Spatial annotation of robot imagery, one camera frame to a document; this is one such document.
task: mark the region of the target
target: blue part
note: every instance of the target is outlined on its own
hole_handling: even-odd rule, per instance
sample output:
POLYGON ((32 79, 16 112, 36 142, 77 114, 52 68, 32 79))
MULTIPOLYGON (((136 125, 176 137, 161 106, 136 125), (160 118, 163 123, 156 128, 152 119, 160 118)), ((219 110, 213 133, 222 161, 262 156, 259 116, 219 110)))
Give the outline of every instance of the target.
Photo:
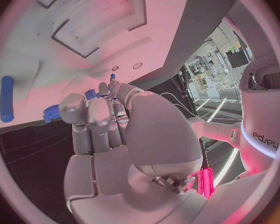
POLYGON ((4 76, 1 79, 0 118, 5 123, 11 122, 14 119, 13 86, 14 86, 14 80, 12 77, 4 76))
POLYGON ((43 111, 43 119, 46 123, 50 123, 52 119, 60 118, 59 105, 46 108, 43 111))
POLYGON ((85 97, 86 97, 86 100, 92 100, 93 98, 95 97, 98 97, 97 94, 95 93, 95 90, 89 90, 85 93, 85 97))

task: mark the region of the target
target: white robot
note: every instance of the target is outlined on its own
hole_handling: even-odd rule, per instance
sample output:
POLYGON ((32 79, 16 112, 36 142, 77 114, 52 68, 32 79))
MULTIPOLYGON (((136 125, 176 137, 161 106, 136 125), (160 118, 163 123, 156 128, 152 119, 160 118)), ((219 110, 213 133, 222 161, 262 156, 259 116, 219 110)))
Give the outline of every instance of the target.
POLYGON ((165 98, 116 79, 111 79, 110 92, 101 83, 100 98, 88 107, 80 94, 66 97, 59 110, 73 125, 76 155, 66 170, 64 193, 76 220, 221 223, 238 204, 227 205, 223 213, 218 203, 247 198, 247 189, 259 183, 276 156, 280 128, 269 125, 268 106, 253 105, 270 93, 280 109, 280 71, 275 59, 266 61, 246 68, 240 84, 244 119, 233 125, 187 120, 165 98), (239 180, 216 188, 210 199, 191 189, 202 165, 201 136, 240 149, 246 169, 239 180))

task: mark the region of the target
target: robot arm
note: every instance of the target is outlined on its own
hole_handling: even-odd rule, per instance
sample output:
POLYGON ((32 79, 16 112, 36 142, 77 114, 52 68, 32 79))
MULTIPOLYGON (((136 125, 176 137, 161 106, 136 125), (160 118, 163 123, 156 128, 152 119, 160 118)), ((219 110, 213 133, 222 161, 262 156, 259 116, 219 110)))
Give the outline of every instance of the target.
POLYGON ((188 119, 196 137, 202 136, 227 142, 234 148, 240 149, 241 123, 224 124, 215 122, 206 122, 201 118, 188 119))

